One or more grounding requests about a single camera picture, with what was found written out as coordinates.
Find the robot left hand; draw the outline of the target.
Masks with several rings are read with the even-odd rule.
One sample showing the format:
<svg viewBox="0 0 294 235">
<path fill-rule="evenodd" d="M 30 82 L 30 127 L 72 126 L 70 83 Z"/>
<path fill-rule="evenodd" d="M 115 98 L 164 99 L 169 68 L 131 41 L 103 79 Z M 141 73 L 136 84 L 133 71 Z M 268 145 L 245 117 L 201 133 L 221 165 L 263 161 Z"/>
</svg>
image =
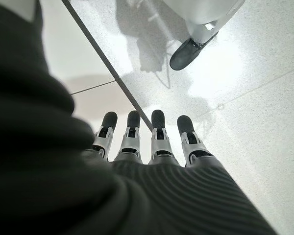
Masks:
<svg viewBox="0 0 294 235">
<path fill-rule="evenodd" d="M 186 165 L 152 113 L 152 154 L 139 151 L 140 115 L 128 115 L 121 149 L 108 151 L 117 115 L 98 132 L 48 70 L 37 0 L 0 0 L 0 235 L 272 235 L 275 233 L 191 119 L 177 126 Z"/>
</svg>

